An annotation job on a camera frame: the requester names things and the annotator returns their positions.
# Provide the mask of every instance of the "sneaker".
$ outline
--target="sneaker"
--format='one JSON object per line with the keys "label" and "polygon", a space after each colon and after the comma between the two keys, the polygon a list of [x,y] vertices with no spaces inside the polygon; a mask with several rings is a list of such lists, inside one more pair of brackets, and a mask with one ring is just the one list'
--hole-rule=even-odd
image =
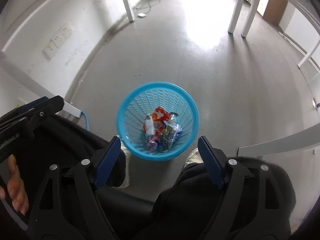
{"label": "sneaker", "polygon": [[188,156],[186,162],[184,163],[184,168],[190,163],[203,163],[203,160],[200,156],[198,148],[194,149]]}
{"label": "sneaker", "polygon": [[127,149],[127,147],[121,141],[121,150],[124,152],[125,155],[125,177],[122,184],[117,188],[125,188],[129,187],[130,185],[130,176],[129,176],[129,161],[131,157],[131,152]]}

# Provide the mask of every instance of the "blue plastic basket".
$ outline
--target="blue plastic basket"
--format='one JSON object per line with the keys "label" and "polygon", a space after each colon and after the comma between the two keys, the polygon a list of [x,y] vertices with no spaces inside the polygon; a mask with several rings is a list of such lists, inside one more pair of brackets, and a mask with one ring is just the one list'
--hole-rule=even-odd
{"label": "blue plastic basket", "polygon": [[[178,113],[183,129],[179,140],[164,153],[150,153],[142,130],[144,119],[157,106]],[[151,161],[166,161],[184,152],[195,139],[199,128],[198,108],[182,88],[167,82],[151,82],[137,87],[123,100],[117,116],[117,128],[125,146],[138,157]]]}

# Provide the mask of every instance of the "finger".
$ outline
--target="finger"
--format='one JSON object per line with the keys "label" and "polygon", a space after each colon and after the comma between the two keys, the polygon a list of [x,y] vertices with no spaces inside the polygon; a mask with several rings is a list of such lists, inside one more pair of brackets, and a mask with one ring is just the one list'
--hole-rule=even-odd
{"label": "finger", "polygon": [[28,211],[29,209],[29,200],[28,200],[28,196],[27,196],[27,193],[25,193],[24,195],[24,203],[22,205],[22,207],[20,208],[20,212],[22,215],[26,215],[26,212]]}
{"label": "finger", "polygon": [[0,199],[2,199],[2,200],[5,199],[5,191],[2,187],[0,187]]}
{"label": "finger", "polygon": [[23,183],[23,180],[21,180],[21,183],[20,183],[20,189],[19,189],[19,192],[18,194],[16,195],[16,197],[12,200],[12,206],[13,208],[15,209],[15,211],[18,211],[23,203],[24,203],[24,200],[25,200],[25,190],[24,190],[24,183]]}
{"label": "finger", "polygon": [[10,198],[13,200],[19,192],[21,187],[21,178],[19,168],[16,166],[16,173],[11,175],[11,178],[8,180],[7,189],[9,192]]}
{"label": "finger", "polygon": [[16,167],[17,167],[17,160],[16,157],[11,154],[8,157],[8,168],[11,174],[15,174],[16,173]]}

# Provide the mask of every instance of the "silver screw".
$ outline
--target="silver screw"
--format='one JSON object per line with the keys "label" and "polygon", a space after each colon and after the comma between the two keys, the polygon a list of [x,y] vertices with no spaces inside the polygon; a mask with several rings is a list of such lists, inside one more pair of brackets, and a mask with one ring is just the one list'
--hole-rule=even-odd
{"label": "silver screw", "polygon": [[267,171],[269,170],[269,167],[267,165],[261,165],[260,168],[263,170],[263,171]]}
{"label": "silver screw", "polygon": [[52,164],[50,166],[50,170],[52,170],[52,171],[56,170],[57,168],[58,168],[57,164]]}
{"label": "silver screw", "polygon": [[229,163],[230,165],[237,165],[237,164],[238,164],[238,162],[237,162],[235,159],[230,159],[230,160],[228,160],[228,163]]}
{"label": "silver screw", "polygon": [[89,163],[90,163],[90,160],[89,160],[89,159],[84,159],[84,160],[81,161],[81,164],[82,164],[83,166],[88,165]]}

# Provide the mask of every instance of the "black cord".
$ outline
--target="black cord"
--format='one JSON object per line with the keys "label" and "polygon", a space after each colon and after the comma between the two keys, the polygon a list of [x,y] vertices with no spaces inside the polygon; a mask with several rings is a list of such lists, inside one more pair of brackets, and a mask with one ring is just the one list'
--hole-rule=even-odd
{"label": "black cord", "polygon": [[148,6],[147,6],[147,7],[140,7],[140,8],[136,7],[135,9],[136,9],[136,10],[145,10],[145,9],[149,9],[149,11],[148,11],[148,12],[146,12],[146,13],[149,13],[149,12],[151,11],[151,8],[152,8],[153,6],[158,5],[159,3],[161,3],[161,0],[159,0],[157,3],[152,4],[152,5],[148,2]]}

